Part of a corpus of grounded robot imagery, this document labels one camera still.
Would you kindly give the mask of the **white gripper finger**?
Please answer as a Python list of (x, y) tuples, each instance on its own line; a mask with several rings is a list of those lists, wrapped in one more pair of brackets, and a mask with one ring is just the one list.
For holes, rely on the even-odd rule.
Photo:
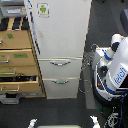
[(30, 120), (30, 123), (29, 123), (28, 128), (34, 128), (35, 123), (37, 122), (37, 120), (38, 120), (38, 119), (32, 119), (32, 120)]
[(96, 116), (90, 116), (90, 118), (92, 119), (92, 121), (94, 123), (93, 128), (101, 128), (100, 124), (98, 122), (98, 118)]

